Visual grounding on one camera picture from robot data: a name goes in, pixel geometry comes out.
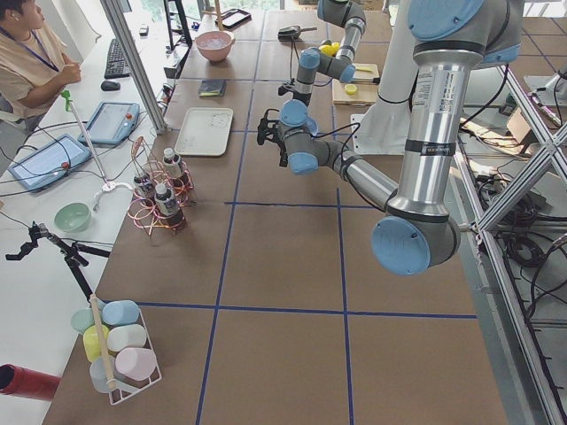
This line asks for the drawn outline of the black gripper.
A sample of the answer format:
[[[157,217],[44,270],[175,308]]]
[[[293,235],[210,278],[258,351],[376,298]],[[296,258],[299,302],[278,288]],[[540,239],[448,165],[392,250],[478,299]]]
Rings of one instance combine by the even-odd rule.
[[[270,112],[278,112],[277,109],[267,109],[262,118],[260,119],[260,124],[257,127],[257,144],[262,146],[265,142],[275,143],[280,150],[280,167],[288,166],[288,156],[284,145],[279,135],[279,119],[270,119]]]
[[[305,106],[309,106],[311,100],[311,84],[291,79],[281,84],[277,91],[279,96],[283,96],[286,93],[292,93],[293,99],[299,100]]]

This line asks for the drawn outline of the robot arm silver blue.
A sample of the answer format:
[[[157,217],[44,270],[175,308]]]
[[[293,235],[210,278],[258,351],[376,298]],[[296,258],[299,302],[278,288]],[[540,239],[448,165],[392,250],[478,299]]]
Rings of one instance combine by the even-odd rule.
[[[372,251],[382,267],[420,274],[449,260],[460,232],[444,204],[470,72],[507,64],[519,52],[520,1],[404,1],[400,5],[376,103],[360,131],[375,140],[389,130],[405,137],[401,175],[392,180],[344,143],[317,131],[308,106],[317,74],[347,83],[367,21],[350,1],[321,1],[319,19],[344,29],[336,54],[308,48],[295,79],[283,85],[291,99],[277,119],[263,118],[258,143],[273,142],[281,166],[306,175],[326,166],[384,213],[373,228]]]

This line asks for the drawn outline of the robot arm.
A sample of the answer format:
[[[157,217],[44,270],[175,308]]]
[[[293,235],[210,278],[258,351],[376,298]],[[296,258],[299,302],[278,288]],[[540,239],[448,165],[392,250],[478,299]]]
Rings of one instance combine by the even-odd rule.
[[[319,1],[317,16],[343,28],[345,34],[334,54],[328,55],[318,47],[301,51],[296,77],[278,88],[279,96],[291,92],[293,99],[306,106],[309,106],[317,73],[342,83],[352,81],[356,71],[353,64],[355,52],[367,27],[364,10],[352,1]]]

